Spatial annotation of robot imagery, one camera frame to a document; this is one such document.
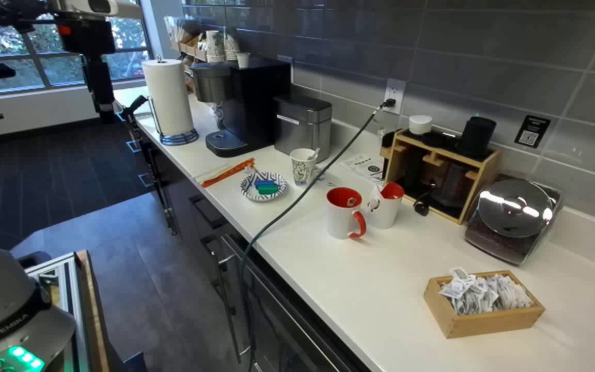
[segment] power cord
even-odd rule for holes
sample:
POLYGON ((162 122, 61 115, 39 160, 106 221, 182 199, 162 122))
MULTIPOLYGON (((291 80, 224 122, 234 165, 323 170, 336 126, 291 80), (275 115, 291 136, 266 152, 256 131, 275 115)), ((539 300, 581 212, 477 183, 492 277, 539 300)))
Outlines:
MULTIPOLYGON (((354 134, 354 139, 349 139, 344 143, 344 147, 317 173, 317 177, 302 190, 302 195, 287 207, 283 209, 273 221, 268 221, 249 241, 248 247, 243 249, 243 255, 241 255, 241 271, 239 271, 239 284, 243 286, 243 269, 248 266, 248 261, 249 261, 249 252, 254 249, 254 244, 259 241, 259 237, 268 232, 277 221, 281 221, 290 212, 293 212, 299 201, 314 189, 314 184, 325 175, 325 172, 328 172, 336 161, 339 158, 361 136, 361 133, 371 124, 371 121, 375 119, 375 113, 383 109, 383 108, 395 108, 397 105, 397 100, 386 100, 383 102, 370 115, 367 121, 359 126, 359 131, 354 134)), ((245 311, 245 318, 249 321, 249 303, 248 303, 248 295, 243 295, 243 311, 245 311)), ((248 371, 254 369, 254 357, 256 355, 256 340, 254 340, 254 330, 249 328, 249 367, 248 371)))

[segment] espresso machine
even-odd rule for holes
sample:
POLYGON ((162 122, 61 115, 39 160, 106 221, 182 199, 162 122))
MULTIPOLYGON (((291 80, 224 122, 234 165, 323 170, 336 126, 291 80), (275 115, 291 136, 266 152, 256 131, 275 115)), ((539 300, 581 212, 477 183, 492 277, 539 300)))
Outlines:
POLYGON ((236 158, 275 143, 275 98, 291 91, 291 66, 277 60, 194 64, 197 98, 214 104, 217 133, 207 147, 219 158, 236 158))

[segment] kitchen counter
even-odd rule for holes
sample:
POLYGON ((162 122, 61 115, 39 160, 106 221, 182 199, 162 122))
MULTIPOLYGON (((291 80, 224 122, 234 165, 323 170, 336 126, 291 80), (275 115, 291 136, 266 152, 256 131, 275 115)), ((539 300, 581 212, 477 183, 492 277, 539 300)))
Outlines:
MULTIPOLYGON (((127 104, 139 93, 127 90, 116 98, 127 104)), ((194 98, 192 115, 201 136, 214 131, 207 105, 194 98)), ((141 113, 139 122, 158 143, 153 115, 141 113)), ((342 160, 378 153, 375 145, 374 136, 361 139, 342 160)), ((194 184, 248 158, 261 172, 287 179, 287 195, 266 204, 243 199, 243 173, 203 190, 248 239, 302 192, 291 183, 290 158, 273 147, 228 160, 214 158, 203 140, 158 150, 194 184)), ((407 203, 395 228, 370 228, 359 241, 334 239, 325 232, 325 192, 340 184, 361 195, 371 189, 348 165, 332 165, 256 251, 370 371, 595 371, 595 261, 545 237, 522 266, 508 266, 468 247, 464 228, 433 214, 420 217, 407 203), (423 289, 451 266, 511 269, 544 301, 545 315, 525 330, 445 340, 423 289)))

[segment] tray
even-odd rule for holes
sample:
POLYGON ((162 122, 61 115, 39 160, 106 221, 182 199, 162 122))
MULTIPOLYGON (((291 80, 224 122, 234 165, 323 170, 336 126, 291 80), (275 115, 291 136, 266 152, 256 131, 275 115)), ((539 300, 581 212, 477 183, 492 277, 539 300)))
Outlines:
MULTIPOLYGON (((522 286, 511 271, 485 271, 476 272, 477 277, 505 275, 515 284, 522 286)), ((425 286, 423 300, 432 315, 436 317, 446 340, 483 334, 483 333, 502 333, 515 328, 528 328, 545 312, 544 303, 525 287, 526 295, 532 300, 530 308, 516 311, 495 311, 488 315, 457 315, 448 298, 439 295, 439 289, 451 281, 446 277, 432 277, 425 286)))

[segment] red mug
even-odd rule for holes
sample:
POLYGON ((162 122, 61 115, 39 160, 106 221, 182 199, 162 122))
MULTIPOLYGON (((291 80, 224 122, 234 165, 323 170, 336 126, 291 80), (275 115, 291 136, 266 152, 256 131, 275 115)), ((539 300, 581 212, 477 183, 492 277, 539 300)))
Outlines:
POLYGON ((354 189, 332 189, 327 192, 327 232, 339 239, 361 237, 365 233, 365 220, 359 212, 361 195, 354 189))

